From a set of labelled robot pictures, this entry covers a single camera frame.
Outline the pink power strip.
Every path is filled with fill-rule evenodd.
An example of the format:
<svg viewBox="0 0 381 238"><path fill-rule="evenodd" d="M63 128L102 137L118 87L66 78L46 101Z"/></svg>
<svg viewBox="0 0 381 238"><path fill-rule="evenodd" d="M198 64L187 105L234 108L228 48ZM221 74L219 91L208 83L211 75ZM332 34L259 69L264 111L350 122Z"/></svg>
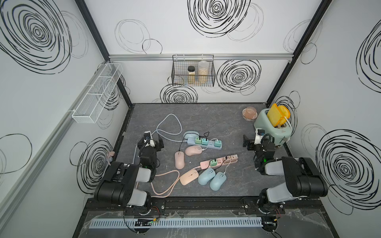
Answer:
<svg viewBox="0 0 381 238"><path fill-rule="evenodd" d="M218 160L218 165L214 166L212 168L220 168L222 166L227 166L229 164L236 163L236 162L238 162L238 155L234 154L234 155L229 155L229 156L220 157L220 158L216 158L216 159ZM210 162L210 160L200 162L200 168L202 170L211 168L209 166L209 162Z"/></svg>

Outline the peach mouse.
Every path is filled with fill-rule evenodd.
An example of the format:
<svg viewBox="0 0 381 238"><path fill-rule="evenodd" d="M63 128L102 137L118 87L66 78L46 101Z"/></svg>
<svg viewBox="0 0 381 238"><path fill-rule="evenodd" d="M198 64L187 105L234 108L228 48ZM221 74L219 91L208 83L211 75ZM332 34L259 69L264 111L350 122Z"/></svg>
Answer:
<svg viewBox="0 0 381 238"><path fill-rule="evenodd" d="M183 186L186 186L189 183L191 183L192 181L196 180L198 177L199 177L198 171L196 169L191 169L188 172L186 172L185 174L180 176L180 183Z"/></svg>

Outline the green charger plug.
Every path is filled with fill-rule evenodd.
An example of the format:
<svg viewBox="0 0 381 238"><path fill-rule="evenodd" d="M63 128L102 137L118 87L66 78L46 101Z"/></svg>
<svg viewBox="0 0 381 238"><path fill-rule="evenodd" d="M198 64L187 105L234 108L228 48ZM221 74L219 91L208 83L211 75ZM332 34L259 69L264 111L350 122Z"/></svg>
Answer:
<svg viewBox="0 0 381 238"><path fill-rule="evenodd" d="M214 166L217 166L217 165L218 165L218 160L217 159L210 160L210 162L209 162L209 166L210 167L214 167Z"/></svg>

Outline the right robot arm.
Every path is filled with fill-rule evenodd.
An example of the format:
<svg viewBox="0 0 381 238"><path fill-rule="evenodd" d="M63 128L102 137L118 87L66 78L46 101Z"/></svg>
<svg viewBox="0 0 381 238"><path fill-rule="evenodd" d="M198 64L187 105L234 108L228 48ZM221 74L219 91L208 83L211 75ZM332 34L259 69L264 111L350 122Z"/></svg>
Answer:
<svg viewBox="0 0 381 238"><path fill-rule="evenodd" d="M275 139L270 134L249 138L243 135L243 147L254 151L256 171L264 176L283 176L285 182L261 191L256 204L269 214L274 204L301 198L319 198L328 194L328 185L311 158L274 158Z"/></svg>

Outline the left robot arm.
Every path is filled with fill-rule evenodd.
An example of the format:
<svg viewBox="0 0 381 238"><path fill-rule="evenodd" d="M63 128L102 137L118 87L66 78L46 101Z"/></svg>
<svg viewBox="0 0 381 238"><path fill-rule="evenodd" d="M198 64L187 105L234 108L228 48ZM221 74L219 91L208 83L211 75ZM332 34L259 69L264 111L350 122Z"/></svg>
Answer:
<svg viewBox="0 0 381 238"><path fill-rule="evenodd" d="M94 199L101 203L131 207L141 214L147 214L152 208L149 192L135 188L139 182L152 182L156 176L160 162L157 152L164 148L159 135L153 140L150 132L146 132L138 143L138 164L113 162L106 170L94 192Z"/></svg>

